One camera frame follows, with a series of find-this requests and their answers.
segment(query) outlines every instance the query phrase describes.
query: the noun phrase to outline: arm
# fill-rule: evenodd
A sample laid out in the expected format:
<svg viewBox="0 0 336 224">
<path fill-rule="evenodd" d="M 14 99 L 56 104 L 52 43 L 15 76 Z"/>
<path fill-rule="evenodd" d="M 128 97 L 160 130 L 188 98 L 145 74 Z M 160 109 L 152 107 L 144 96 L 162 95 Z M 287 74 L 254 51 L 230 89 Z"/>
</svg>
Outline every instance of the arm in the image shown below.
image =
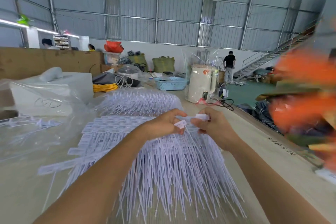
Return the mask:
<svg viewBox="0 0 336 224">
<path fill-rule="evenodd" d="M 133 160 L 146 141 L 173 133 L 175 116 L 187 116 L 173 109 L 145 122 L 129 133 L 108 154 L 81 175 L 33 224 L 105 223 Z"/>
<path fill-rule="evenodd" d="M 211 122 L 199 119 L 192 119 L 191 122 L 200 128 L 200 133 L 208 134 L 220 148 L 231 152 L 271 224 L 329 223 L 250 146 L 241 140 L 222 112 L 206 107 L 200 113 L 210 115 Z"/>
</svg>

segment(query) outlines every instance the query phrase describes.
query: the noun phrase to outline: staircase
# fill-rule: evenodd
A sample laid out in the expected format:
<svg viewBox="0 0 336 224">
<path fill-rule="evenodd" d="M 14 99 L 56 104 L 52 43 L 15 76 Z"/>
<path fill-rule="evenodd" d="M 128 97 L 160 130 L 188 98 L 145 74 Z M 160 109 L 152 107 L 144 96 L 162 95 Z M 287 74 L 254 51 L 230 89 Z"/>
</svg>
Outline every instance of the staircase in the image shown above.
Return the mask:
<svg viewBox="0 0 336 224">
<path fill-rule="evenodd" d="M 255 71 L 256 69 L 259 69 L 261 65 L 267 63 L 268 61 L 271 61 L 272 59 L 280 56 L 281 54 L 285 52 L 288 52 L 290 49 L 299 46 L 302 42 L 307 40 L 314 33 L 314 28 L 316 26 L 315 23 L 313 24 L 313 26 L 309 27 L 305 31 L 295 36 L 294 36 L 294 33 L 291 33 L 288 36 L 290 37 L 290 39 L 280 44 L 279 47 L 276 48 L 274 51 L 266 52 L 266 53 L 257 52 L 253 54 L 252 56 L 246 58 L 245 60 L 243 60 L 241 69 L 235 72 L 233 76 L 237 78 L 236 80 L 238 81 L 244 78 L 245 76 L 252 74 L 253 71 Z"/>
</svg>

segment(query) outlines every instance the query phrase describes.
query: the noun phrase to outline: black t-shirt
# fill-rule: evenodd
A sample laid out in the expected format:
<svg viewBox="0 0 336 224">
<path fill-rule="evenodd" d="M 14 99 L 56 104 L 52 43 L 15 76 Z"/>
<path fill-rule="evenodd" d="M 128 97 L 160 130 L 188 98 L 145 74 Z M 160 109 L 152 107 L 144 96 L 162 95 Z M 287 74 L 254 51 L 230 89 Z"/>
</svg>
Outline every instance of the black t-shirt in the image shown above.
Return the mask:
<svg viewBox="0 0 336 224">
<path fill-rule="evenodd" d="M 236 60 L 236 57 L 234 55 L 227 55 L 224 58 L 224 62 L 226 63 L 225 68 L 227 68 L 227 67 L 233 68 L 233 61 L 235 61 L 235 60 Z"/>
</svg>

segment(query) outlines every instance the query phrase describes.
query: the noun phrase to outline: blue basket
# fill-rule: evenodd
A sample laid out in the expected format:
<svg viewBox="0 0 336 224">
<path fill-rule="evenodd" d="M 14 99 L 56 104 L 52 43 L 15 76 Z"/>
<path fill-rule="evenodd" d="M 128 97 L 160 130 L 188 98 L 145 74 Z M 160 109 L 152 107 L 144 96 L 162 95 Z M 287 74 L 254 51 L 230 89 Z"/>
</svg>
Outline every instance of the blue basket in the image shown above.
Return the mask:
<svg viewBox="0 0 336 224">
<path fill-rule="evenodd" d="M 180 77 L 155 78 L 155 82 L 159 90 L 184 90 L 186 84 L 185 79 Z"/>
</svg>

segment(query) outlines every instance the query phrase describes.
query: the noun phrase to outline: green floor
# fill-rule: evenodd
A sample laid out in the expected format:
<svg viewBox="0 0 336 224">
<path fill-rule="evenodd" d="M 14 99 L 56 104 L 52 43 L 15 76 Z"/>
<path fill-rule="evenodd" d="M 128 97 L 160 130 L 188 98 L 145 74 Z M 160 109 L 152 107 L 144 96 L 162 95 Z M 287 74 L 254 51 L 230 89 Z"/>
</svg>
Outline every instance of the green floor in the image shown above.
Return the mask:
<svg viewBox="0 0 336 224">
<path fill-rule="evenodd" d="M 275 85 L 262 82 L 247 82 L 248 85 L 228 85 L 229 99 L 233 99 L 234 104 L 249 104 L 255 107 L 255 98 L 266 92 L 270 92 Z"/>
</svg>

